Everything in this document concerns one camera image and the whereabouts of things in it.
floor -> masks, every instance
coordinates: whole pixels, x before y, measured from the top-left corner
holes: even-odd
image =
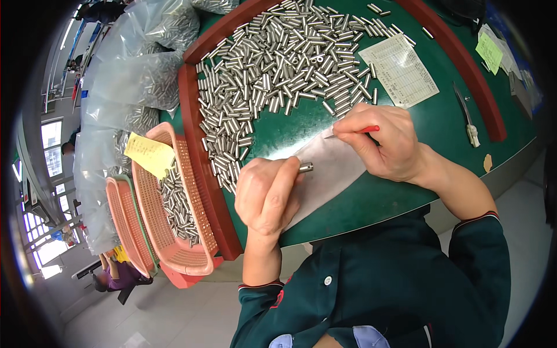
[[[505,347],[520,326],[545,272],[551,230],[545,224],[539,157],[525,176],[497,200],[511,256],[511,305],[505,326]],[[451,231],[439,238],[445,252]],[[285,248],[281,278],[288,276],[307,256],[303,246]],[[222,280],[234,263],[217,269]],[[164,277],[136,288],[125,306],[117,293],[105,296],[79,314],[65,330],[68,347],[78,348],[178,348],[228,347],[236,329],[240,305],[238,275],[232,282],[202,282],[179,290]]]

red pen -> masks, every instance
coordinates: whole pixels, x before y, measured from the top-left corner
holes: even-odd
[[[362,130],[357,131],[356,133],[369,133],[369,132],[377,132],[379,131],[379,126],[368,126]],[[330,139],[330,138],[335,138],[336,135],[330,135],[328,137],[326,137],[325,139]]]

pile of metal tubes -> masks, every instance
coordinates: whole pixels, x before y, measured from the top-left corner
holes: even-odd
[[[176,159],[174,159],[172,166],[171,170],[166,170],[167,176],[159,180],[158,193],[163,198],[163,208],[167,213],[167,222],[174,237],[189,241],[189,247],[191,248],[193,245],[200,243],[199,231],[197,231],[192,210],[185,195],[184,183]]]
[[[404,33],[378,18],[341,14],[313,2],[272,6],[238,26],[196,65],[203,147],[220,187],[231,193],[236,194],[240,162],[253,143],[253,121],[266,105],[272,113],[284,107],[289,116],[300,98],[323,98],[327,112],[341,118],[359,102],[377,104],[377,88],[368,91],[375,68],[360,71],[358,41]]]

pink plastic basket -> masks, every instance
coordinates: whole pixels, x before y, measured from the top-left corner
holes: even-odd
[[[185,194],[201,241],[201,244],[190,248],[188,241],[174,237],[163,209],[162,197],[157,192],[157,178],[132,161],[131,170],[139,208],[145,219],[145,226],[153,242],[153,247],[160,260],[170,269],[184,275],[209,275],[214,270],[213,256],[217,253],[218,246],[199,197],[185,138],[177,136],[168,122],[152,128],[147,133],[147,138],[170,145],[174,149]]]
[[[155,269],[155,264],[141,230],[143,221],[139,221],[135,211],[130,185],[126,181],[106,178],[106,195],[124,251],[139,273],[150,278],[149,271]]]

person in purple shirt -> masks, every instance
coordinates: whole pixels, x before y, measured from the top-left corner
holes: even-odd
[[[141,273],[128,262],[114,261],[103,253],[99,255],[102,264],[102,272],[93,275],[95,289],[100,292],[122,290],[136,284]]]

